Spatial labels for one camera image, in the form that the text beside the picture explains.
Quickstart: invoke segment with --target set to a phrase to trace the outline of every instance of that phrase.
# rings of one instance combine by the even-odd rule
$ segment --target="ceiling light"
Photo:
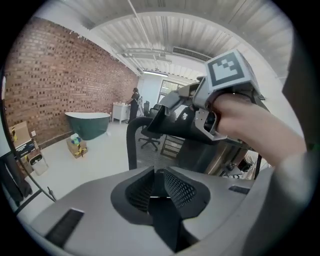
[[[165,77],[165,78],[168,77],[167,74],[162,74],[162,73],[153,72],[153,71],[145,71],[145,70],[144,70],[143,73],[149,74],[149,75],[156,75],[156,76],[160,76],[160,77]]]

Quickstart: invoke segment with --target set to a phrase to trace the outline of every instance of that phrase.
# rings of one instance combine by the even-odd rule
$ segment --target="air vent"
[[[173,47],[172,54],[195,59],[197,61],[207,62],[212,58],[199,52],[188,50],[181,47]]]

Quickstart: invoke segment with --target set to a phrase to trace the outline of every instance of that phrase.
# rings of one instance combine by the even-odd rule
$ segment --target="corrugated metal ceiling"
[[[131,0],[151,45],[127,0],[62,2],[90,20],[90,28],[96,26],[92,31],[119,53],[132,48],[148,49],[150,46],[167,54],[172,52],[174,46],[210,57],[233,48],[248,53],[251,50],[241,41],[243,38],[264,57],[278,77],[287,75],[293,28],[269,1]],[[254,58],[250,59],[250,64],[254,65]],[[164,61],[157,61],[156,64],[154,60],[144,58],[130,58],[130,61],[137,67],[149,70],[154,70],[157,65],[162,72],[193,80],[200,75],[181,64]]]

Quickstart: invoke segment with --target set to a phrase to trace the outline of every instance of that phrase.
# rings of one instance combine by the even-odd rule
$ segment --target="window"
[[[158,103],[163,99],[164,96],[169,94],[171,91],[177,90],[183,86],[184,86],[183,84],[163,80],[162,85],[161,85],[161,90],[159,93],[159,97],[158,97]]]

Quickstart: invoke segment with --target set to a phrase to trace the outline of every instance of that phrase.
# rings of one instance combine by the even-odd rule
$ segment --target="cardboard box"
[[[31,141],[26,121],[9,127],[9,131],[15,148]]]
[[[68,146],[69,151],[72,153],[72,155],[73,155],[75,158],[79,158],[79,157],[81,157],[83,154],[85,154],[85,153],[88,152],[87,143],[86,143],[84,140],[81,140],[81,141],[80,141],[80,147],[81,147],[81,149],[82,149],[82,154],[79,153],[78,146],[77,146],[76,144],[73,144],[73,143],[71,142],[70,137],[66,139],[66,144],[67,144],[67,146]]]

